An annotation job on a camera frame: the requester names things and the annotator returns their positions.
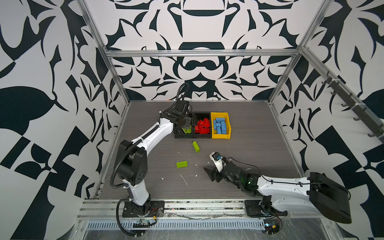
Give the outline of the green lego brick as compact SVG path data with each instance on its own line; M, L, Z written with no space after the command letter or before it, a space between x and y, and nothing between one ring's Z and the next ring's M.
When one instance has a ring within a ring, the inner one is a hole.
M200 147L198 145L198 143L196 141L193 141L193 147L194 147L194 150L199 153L200 152Z
M192 126L189 126L188 128L182 128L182 131L184 134L192 134Z

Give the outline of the red arch lego piece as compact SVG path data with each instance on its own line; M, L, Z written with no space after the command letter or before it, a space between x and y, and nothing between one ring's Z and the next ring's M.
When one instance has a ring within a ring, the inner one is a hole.
M195 125L195 133L198 135L209 135L211 133L210 120L207 118L199 120L197 125Z

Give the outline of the green lego plate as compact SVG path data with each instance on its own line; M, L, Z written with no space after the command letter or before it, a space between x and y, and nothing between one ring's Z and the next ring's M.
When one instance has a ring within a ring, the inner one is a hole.
M186 168L186 167L188 167L188 162L187 161L176 162L176 166L177 166L177 169Z

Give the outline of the blue lego long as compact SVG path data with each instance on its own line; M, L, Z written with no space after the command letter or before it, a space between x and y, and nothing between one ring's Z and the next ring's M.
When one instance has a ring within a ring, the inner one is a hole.
M227 134L227 124L225 118L216 118L214 119L214 127L216 134L226 135Z

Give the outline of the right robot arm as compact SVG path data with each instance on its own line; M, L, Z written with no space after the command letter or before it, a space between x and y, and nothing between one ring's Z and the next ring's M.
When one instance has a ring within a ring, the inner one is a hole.
M261 197L265 215L284 212L320 213L337 223L351 224L350 192L320 173L304 178L272 178L254 174L235 165L234 161L215 160L205 168L211 181L224 180L250 197Z

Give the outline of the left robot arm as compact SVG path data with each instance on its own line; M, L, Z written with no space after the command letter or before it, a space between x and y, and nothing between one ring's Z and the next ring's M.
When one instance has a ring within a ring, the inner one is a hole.
M114 163L109 185L112 189L124 188L128 199L120 199L116 207L116 219L119 229L127 236L141 237L145 231L127 230L120 221L120 204L125 203L134 215L144 217L150 212L151 196L147 191L145 177L148 173L148 155L166 136L174 131L176 124L184 125L192 111L185 94L190 85L183 83L176 94L174 103L160 111L156 123L145 133L132 141L122 141Z

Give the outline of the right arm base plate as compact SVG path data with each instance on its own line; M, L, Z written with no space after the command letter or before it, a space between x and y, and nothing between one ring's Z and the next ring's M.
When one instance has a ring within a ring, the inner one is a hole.
M246 214L250 218L266 218L270 214L263 210L260 204L261 200L245 200L245 210Z

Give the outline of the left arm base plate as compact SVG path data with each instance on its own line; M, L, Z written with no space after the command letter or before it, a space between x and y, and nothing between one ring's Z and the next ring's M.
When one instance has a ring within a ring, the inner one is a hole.
M125 202L123 218L153 217L163 214L165 208L164 201L147 201L143 206L134 202Z

